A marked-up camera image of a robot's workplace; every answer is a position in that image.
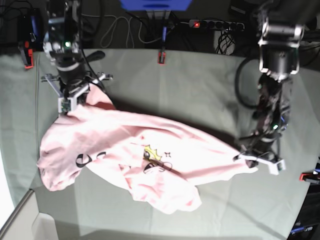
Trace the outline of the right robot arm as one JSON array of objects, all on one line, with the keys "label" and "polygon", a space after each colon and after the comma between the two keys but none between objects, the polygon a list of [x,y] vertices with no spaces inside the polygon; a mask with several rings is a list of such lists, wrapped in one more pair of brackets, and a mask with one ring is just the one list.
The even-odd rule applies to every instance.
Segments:
[{"label": "right robot arm", "polygon": [[47,73],[41,80],[49,83],[57,94],[58,113],[66,115],[85,104],[91,85],[104,91],[103,81],[112,80],[113,76],[96,73],[90,65],[90,62],[102,60],[104,52],[84,53],[82,1],[49,0],[47,12],[48,30],[43,51],[56,67],[57,75]]}]

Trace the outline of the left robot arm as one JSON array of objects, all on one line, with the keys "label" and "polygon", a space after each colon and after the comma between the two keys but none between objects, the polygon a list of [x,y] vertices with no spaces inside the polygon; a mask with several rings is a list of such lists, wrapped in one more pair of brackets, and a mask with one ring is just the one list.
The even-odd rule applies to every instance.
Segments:
[{"label": "left robot arm", "polygon": [[249,168],[258,164],[267,166],[269,173],[278,175],[286,169],[280,151],[280,138],[288,127],[291,113],[293,75],[300,69],[299,47],[305,33],[300,23],[290,23],[275,12],[278,0],[266,0],[255,11],[259,49],[257,83],[258,102],[249,104],[240,93],[240,74],[244,66],[253,60],[247,57],[238,66],[235,74],[235,95],[239,103],[253,110],[256,128],[249,136],[238,139],[241,147],[234,161],[244,160]]}]

